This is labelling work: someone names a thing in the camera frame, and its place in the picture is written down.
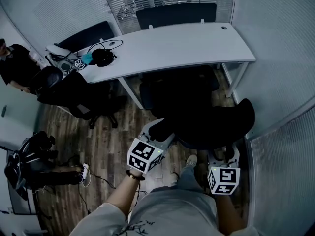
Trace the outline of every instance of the teal object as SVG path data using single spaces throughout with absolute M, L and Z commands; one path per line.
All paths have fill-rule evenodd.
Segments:
M 90 64 L 90 62 L 93 60 L 92 53 L 83 54 L 81 60 L 85 64 Z

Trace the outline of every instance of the black shirt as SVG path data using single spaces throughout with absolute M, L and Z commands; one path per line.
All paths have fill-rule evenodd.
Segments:
M 11 54 L 0 59 L 0 74 L 6 84 L 15 81 L 27 87 L 40 68 L 29 58 L 29 51 L 21 45 L 9 47 Z

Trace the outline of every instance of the bracelet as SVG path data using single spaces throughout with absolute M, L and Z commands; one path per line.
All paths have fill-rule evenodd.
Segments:
M 133 178 L 134 180 L 138 180 L 138 181 L 144 181 L 145 180 L 145 178 L 143 176 L 140 176 L 140 177 L 134 176 L 133 174 L 130 173 L 130 170 L 126 170 L 126 174 L 130 178 Z

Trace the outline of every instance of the sneaker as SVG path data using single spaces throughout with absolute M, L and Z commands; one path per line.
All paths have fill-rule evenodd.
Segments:
M 196 155 L 190 155 L 186 161 L 186 166 L 187 165 L 191 165 L 191 166 L 195 167 L 197 165 L 197 156 Z
M 170 182 L 171 182 L 171 185 L 169 187 L 172 187 L 174 185 L 177 184 L 177 181 L 179 179 L 179 175 L 176 173 L 176 172 L 173 172 L 170 176 Z

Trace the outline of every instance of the floor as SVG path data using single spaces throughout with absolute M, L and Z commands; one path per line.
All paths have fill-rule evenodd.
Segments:
M 221 70 L 215 70 L 220 83 L 220 89 L 212 93 L 214 106 L 233 106 L 232 99 L 226 99 L 227 82 Z M 131 79 L 135 90 L 138 91 L 139 80 Z M 124 93 L 124 89 L 113 82 L 115 91 Z M 125 177 L 127 151 L 135 137 L 139 135 L 144 124 L 156 118 L 150 111 L 140 110 L 128 99 L 124 109 L 115 114 L 118 128 L 112 129 L 107 118 L 100 118 L 94 130 L 88 128 L 88 121 L 77 119 L 55 106 L 45 106 L 40 129 L 56 138 L 55 149 L 59 151 L 57 163 L 66 162 L 70 157 L 79 155 L 80 162 L 88 163 L 93 173 L 107 179 L 117 186 Z M 187 149 L 180 143 L 174 143 L 167 157 L 146 175 L 146 180 L 141 183 L 141 190 L 150 192 L 152 189 L 169 185 L 170 174 L 179 173 L 185 165 L 190 154 L 197 151 Z M 204 153 L 198 152 L 201 161 Z M 242 174 L 242 186 L 233 197 L 239 213 L 246 218 L 248 206 L 246 165 Z M 94 211 L 113 192 L 109 185 L 94 176 L 88 188 L 77 185 L 57 186 L 55 193 L 50 187 L 43 192 L 37 192 L 40 209 L 52 219 L 40 216 L 43 228 L 47 228 L 50 235 L 69 235 L 78 222 L 87 216 L 89 211 Z

